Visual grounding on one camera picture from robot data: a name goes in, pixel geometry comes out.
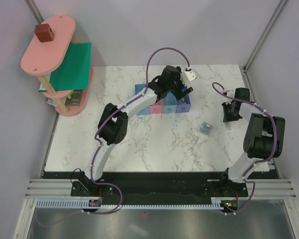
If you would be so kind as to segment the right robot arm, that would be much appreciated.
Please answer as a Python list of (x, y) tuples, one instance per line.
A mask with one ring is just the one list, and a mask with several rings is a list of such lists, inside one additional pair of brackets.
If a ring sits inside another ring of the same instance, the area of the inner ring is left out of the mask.
[(218, 190), (224, 196), (236, 191), (236, 183), (245, 183), (250, 174), (262, 163), (281, 155), (286, 120), (268, 116), (264, 110), (250, 101), (247, 88), (237, 88), (234, 100), (223, 103), (223, 122), (245, 119), (248, 122), (243, 140), (243, 154), (236, 163), (225, 171), (226, 179), (218, 183)]

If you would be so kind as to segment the green folder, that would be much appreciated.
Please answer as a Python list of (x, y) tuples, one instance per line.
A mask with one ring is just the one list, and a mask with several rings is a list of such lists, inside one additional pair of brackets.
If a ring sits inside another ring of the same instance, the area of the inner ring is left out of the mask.
[(45, 79), (57, 92), (88, 88), (91, 76), (91, 54), (91, 43), (70, 44), (61, 65), (45, 75)]

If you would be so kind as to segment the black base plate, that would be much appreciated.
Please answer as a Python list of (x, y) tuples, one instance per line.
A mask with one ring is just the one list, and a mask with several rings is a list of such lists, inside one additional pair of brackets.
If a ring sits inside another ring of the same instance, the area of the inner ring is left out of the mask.
[(248, 196), (247, 183), (232, 183), (221, 172), (105, 172), (96, 183), (84, 172), (45, 172), (43, 178), (66, 179), (72, 197), (101, 197), (103, 205), (193, 205)]

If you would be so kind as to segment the purple plastic bin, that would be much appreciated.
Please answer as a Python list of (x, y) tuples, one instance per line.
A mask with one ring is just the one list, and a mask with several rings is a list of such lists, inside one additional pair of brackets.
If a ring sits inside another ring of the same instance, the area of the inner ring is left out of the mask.
[(190, 111), (191, 108), (191, 101), (189, 95), (184, 97), (186, 103), (182, 104), (181, 101), (177, 101), (177, 108), (176, 108), (176, 113), (187, 113)]

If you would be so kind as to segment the brown wooden block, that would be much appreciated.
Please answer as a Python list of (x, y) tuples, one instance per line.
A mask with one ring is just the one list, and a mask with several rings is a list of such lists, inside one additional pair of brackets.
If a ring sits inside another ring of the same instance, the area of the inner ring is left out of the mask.
[(49, 42), (54, 39), (54, 33), (48, 23), (36, 25), (34, 34), (40, 42)]

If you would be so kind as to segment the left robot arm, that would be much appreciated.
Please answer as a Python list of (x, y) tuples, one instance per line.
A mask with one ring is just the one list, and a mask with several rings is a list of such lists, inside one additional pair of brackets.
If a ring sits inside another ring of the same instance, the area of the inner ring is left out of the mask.
[(164, 99), (168, 93), (172, 93), (177, 100), (181, 100), (193, 91), (192, 87), (183, 90), (197, 78), (197, 74), (190, 67), (184, 71), (178, 66), (166, 66), (161, 75), (152, 81), (132, 98), (120, 105), (108, 103), (101, 115), (95, 140), (100, 143), (96, 149), (91, 166), (90, 179), (82, 184), (82, 190), (89, 196), (99, 192), (99, 183), (96, 181), (102, 177), (105, 164), (114, 147), (125, 138), (130, 118), (141, 110)]

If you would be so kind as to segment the pink wooden shelf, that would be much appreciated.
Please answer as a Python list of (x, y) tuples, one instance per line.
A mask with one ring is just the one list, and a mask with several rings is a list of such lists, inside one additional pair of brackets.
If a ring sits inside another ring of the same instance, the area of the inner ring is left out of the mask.
[(54, 33), (53, 41), (40, 42), (34, 35), (26, 49), (20, 65), (24, 72), (35, 76), (40, 81), (40, 89), (45, 97), (55, 103), (56, 111), (63, 116), (73, 116), (80, 113), (86, 106), (89, 91), (93, 81), (93, 68), (89, 86), (83, 89), (83, 96), (79, 107), (67, 107), (65, 100), (70, 98), (72, 91), (55, 91), (45, 79), (45, 75), (56, 70), (65, 57), (70, 44), (74, 44), (73, 35), (76, 29), (75, 20), (67, 15), (57, 15), (45, 20), (42, 24), (48, 23)]

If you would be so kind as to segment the pink plastic bin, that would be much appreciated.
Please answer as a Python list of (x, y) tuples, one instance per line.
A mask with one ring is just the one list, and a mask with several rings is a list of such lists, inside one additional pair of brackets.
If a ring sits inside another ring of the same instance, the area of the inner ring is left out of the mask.
[(151, 115), (153, 114), (162, 114), (163, 113), (163, 102), (162, 100), (157, 103), (149, 106), (149, 112)]

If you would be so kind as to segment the black Canon setup booklet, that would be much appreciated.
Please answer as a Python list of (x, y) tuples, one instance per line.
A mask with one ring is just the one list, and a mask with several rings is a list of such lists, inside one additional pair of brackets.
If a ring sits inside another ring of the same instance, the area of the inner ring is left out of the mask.
[(67, 98), (65, 100), (65, 105), (67, 107), (79, 107), (81, 104), (82, 96), (83, 96), (83, 90), (74, 90), (71, 93), (70, 98)]

